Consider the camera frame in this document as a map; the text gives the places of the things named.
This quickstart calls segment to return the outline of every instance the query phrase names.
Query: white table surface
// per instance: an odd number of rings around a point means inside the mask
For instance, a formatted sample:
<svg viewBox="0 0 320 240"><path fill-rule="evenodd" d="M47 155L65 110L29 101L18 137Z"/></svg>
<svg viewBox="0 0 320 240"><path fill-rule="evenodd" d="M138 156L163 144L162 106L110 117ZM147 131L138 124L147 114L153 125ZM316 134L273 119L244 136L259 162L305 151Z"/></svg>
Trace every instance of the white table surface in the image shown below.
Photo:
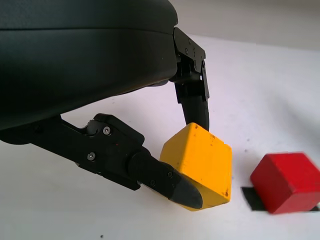
<svg viewBox="0 0 320 240"><path fill-rule="evenodd" d="M194 36L207 55L210 131L232 147L231 202L189 212L146 187L132 191L33 145L0 142L1 240L316 240L320 214L252 212L241 186L264 154L304 151L320 166L320 52ZM159 158L185 126L172 83L62 117L97 113L144 134Z"/></svg>

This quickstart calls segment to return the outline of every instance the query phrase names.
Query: red wooden block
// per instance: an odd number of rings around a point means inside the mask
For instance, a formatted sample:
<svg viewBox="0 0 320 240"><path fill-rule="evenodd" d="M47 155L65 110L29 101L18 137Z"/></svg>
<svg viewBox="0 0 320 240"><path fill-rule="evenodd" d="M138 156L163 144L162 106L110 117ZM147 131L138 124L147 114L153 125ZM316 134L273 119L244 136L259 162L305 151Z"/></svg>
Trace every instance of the red wooden block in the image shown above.
<svg viewBox="0 0 320 240"><path fill-rule="evenodd" d="M309 211L320 202L320 171L302 152L266 154L250 179L272 214Z"/></svg>

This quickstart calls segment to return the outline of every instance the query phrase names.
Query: yellow cube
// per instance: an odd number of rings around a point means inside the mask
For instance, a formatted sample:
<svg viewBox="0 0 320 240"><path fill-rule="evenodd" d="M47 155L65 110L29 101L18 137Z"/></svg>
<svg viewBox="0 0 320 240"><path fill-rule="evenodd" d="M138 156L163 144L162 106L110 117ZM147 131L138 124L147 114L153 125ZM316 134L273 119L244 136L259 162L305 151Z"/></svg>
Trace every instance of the yellow cube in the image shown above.
<svg viewBox="0 0 320 240"><path fill-rule="evenodd" d="M200 209L228 203L231 196L232 150L210 132L190 123L163 146L160 161L172 165L200 191Z"/></svg>

